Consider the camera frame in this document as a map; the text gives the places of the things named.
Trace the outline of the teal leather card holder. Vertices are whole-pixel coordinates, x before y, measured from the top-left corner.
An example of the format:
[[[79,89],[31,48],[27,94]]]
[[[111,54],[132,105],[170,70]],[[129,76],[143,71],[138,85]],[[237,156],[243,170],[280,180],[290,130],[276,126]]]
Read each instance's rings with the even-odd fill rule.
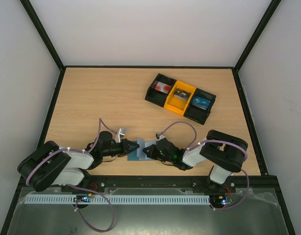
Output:
[[[150,147],[152,144],[156,144],[156,141],[144,141],[141,138],[137,139],[137,144],[139,144],[139,148],[129,153],[127,156],[128,161],[153,161],[153,159],[147,157],[147,155],[143,152],[144,148]]]

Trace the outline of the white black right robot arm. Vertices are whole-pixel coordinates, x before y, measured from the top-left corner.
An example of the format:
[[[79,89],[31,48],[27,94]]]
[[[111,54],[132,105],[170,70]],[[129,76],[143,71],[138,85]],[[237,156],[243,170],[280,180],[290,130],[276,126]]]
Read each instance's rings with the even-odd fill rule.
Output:
[[[211,161],[214,166],[209,173],[207,185],[211,191],[217,192],[224,187],[228,176],[241,171],[248,158],[247,148],[248,143],[243,139],[210,130],[206,138],[193,147],[179,149],[167,138],[162,138],[144,147],[143,153],[149,159],[169,162],[183,171],[190,170],[203,161]]]

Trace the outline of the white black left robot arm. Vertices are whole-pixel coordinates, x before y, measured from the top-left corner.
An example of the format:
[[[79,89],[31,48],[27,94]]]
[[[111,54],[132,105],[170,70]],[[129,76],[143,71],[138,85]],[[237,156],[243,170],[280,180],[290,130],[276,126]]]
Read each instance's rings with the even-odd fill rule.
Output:
[[[53,185],[78,186],[104,157],[123,157],[139,148],[139,144],[102,131],[85,149],[63,148],[48,141],[26,157],[17,168],[28,186],[41,192]]]

